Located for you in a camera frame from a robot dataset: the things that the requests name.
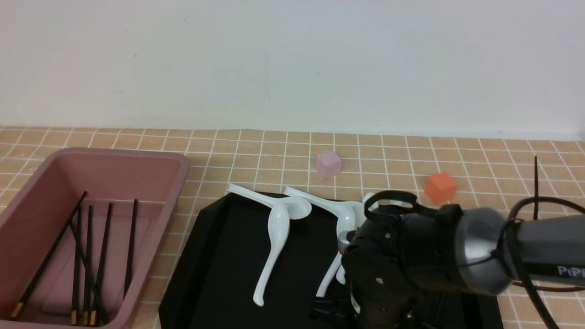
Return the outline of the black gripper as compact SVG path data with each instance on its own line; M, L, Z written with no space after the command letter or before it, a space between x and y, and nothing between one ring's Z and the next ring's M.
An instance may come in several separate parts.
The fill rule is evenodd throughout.
M338 243L349 293L315 297L311 317L341 329L435 329L446 296L462 293L461 206L363 208L365 221Z

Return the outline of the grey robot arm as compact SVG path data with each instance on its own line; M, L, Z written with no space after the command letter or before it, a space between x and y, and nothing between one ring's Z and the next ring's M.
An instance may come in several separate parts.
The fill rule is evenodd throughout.
M584 209L551 196L518 202L507 218L457 204L382 205L338 239L347 297L316 297L313 318L344 329L478 329L481 296L523 287L557 329L534 281L584 289Z

